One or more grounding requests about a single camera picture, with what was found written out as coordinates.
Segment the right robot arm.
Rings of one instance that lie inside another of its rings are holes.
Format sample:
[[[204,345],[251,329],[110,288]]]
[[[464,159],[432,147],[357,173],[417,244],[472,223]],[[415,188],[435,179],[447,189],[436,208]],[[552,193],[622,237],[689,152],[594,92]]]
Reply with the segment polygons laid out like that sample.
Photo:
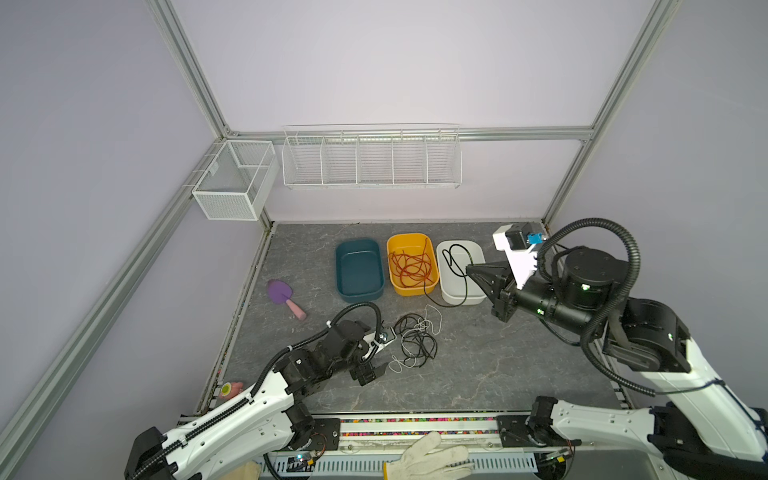
[[[505,259],[470,264],[468,277],[508,321],[518,311],[573,345],[618,386],[667,402],[605,409],[538,397],[524,421],[500,421],[504,445],[562,447],[603,443],[641,451],[691,479],[763,479],[767,413],[746,406],[715,372],[667,305],[632,296],[641,252],[620,224],[574,221],[548,238],[513,223],[493,235]]]

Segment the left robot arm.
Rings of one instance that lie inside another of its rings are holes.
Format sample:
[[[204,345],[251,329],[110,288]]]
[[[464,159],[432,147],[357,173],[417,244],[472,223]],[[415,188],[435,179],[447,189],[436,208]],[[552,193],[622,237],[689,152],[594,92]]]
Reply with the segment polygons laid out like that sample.
[[[363,307],[374,327],[349,319]],[[139,434],[125,478],[220,479],[265,454],[308,446],[315,420],[304,399],[339,372],[361,385],[382,375],[373,359],[383,332],[375,303],[346,306],[321,332],[279,350],[253,385],[219,407],[167,432],[151,427]]]

